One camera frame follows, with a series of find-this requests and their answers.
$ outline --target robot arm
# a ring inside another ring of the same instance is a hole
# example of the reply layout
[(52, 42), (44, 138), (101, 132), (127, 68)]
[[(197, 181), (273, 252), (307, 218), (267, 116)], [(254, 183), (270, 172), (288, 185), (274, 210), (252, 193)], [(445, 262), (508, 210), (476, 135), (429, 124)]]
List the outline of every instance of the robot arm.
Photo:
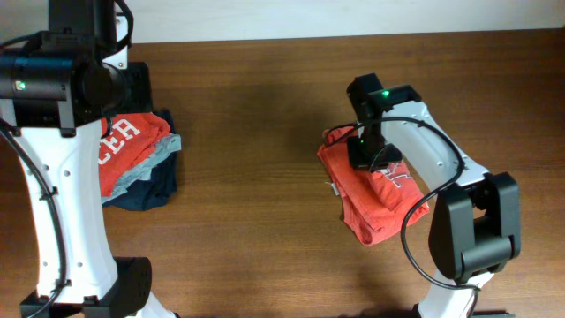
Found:
[(40, 255), (22, 316), (175, 317), (151, 292), (149, 260), (112, 257), (104, 229), (101, 119), (153, 108), (147, 66), (127, 62), (132, 22), (124, 0), (52, 0), (49, 31), (0, 51), (0, 124), (26, 158)]
[[(367, 123), (357, 137), (347, 141), (354, 169), (378, 170), (401, 161), (404, 155), (433, 190), (453, 178), (459, 160), (464, 161), (461, 176), (438, 192), (433, 213), (428, 244), (439, 270), (436, 281), (480, 288), (519, 255), (518, 187), (508, 173), (491, 175), (453, 144), (459, 153), (455, 154), (443, 138), (451, 139), (410, 86), (383, 89), (376, 75), (369, 74), (356, 78), (348, 95), (358, 121)], [(475, 207), (485, 210), (485, 215), (473, 219)], [(424, 318), (466, 317), (473, 295), (471, 289), (433, 285), (418, 311)]]

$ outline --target white wall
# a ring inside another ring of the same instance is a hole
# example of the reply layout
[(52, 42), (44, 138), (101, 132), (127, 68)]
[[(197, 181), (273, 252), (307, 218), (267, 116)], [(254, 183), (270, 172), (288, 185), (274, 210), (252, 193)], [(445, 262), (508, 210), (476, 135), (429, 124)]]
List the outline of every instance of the white wall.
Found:
[[(135, 42), (563, 27), (565, 0), (129, 0)], [(47, 27), (47, 0), (0, 0), (0, 41)]]

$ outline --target clothing pile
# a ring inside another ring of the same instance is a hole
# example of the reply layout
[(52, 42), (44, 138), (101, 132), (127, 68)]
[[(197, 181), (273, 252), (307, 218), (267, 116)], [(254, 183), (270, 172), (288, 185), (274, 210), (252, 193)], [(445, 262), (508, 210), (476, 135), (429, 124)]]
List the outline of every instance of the clothing pile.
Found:
[[(130, 211), (162, 207), (177, 190), (175, 163), (181, 137), (168, 110), (113, 118), (98, 157), (104, 207)], [(108, 123), (102, 120), (102, 131)]]
[[(339, 139), (349, 129), (335, 129), (328, 135), (328, 142)], [(342, 198), (344, 222), (363, 245), (377, 244), (397, 234), (408, 211), (423, 197), (404, 162), (391, 163), (375, 172), (353, 170), (347, 140), (331, 147), (322, 145), (318, 157), (332, 178), (335, 194)], [(428, 211), (426, 203), (408, 225)]]

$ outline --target wood grain surface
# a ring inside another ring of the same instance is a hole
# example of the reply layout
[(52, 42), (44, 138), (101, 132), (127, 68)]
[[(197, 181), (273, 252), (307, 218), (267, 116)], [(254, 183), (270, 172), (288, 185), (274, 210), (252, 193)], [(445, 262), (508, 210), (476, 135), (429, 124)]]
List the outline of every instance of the wood grain surface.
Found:
[[(412, 84), (467, 154), (520, 185), (522, 254), (478, 309), (563, 317), (564, 39), (546, 30), (136, 45), (131, 60), (149, 64), (154, 106), (171, 110), (184, 149), (167, 207), (105, 209), (111, 250), (149, 257), (155, 295), (183, 317), (411, 308), (429, 284), (398, 235), (359, 244), (316, 156), (325, 128), (354, 119), (345, 88), (377, 72), (385, 86)], [(16, 317), (36, 284), (37, 245), (17, 158), (3, 141), (0, 153), (0, 316)], [(409, 241), (433, 272), (430, 220)]]

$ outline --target folded red shirt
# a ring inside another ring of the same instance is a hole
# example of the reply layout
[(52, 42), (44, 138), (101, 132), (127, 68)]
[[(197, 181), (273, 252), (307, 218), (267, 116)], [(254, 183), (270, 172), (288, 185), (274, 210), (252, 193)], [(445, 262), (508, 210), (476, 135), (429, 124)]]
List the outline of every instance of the folded red shirt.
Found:
[[(123, 114), (113, 119), (112, 134), (100, 140), (100, 190), (110, 197), (114, 184), (155, 151), (155, 143), (170, 134), (167, 122), (153, 113)], [(108, 124), (102, 120), (102, 131)]]
[[(334, 130), (328, 142), (349, 129)], [(373, 173), (353, 170), (346, 140), (329, 148), (322, 145), (318, 157), (340, 193), (345, 223), (364, 245), (380, 243), (399, 232), (410, 208), (423, 197), (404, 162), (391, 163), (387, 169)], [(427, 204), (419, 208), (409, 225), (428, 211)]]

